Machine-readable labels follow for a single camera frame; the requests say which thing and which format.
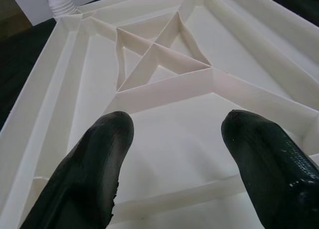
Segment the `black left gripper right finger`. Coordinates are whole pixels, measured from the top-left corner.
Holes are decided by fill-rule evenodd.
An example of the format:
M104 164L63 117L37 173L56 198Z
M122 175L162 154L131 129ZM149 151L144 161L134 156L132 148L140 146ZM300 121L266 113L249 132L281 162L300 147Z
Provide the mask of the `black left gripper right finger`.
M277 123L232 110L221 134L264 228L318 228L319 168Z

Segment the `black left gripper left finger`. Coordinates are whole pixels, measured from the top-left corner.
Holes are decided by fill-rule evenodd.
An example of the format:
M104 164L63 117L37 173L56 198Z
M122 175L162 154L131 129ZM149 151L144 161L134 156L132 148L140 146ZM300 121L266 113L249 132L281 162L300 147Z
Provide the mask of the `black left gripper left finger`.
M20 227L105 229L133 138L134 123L126 112L98 118L59 163Z

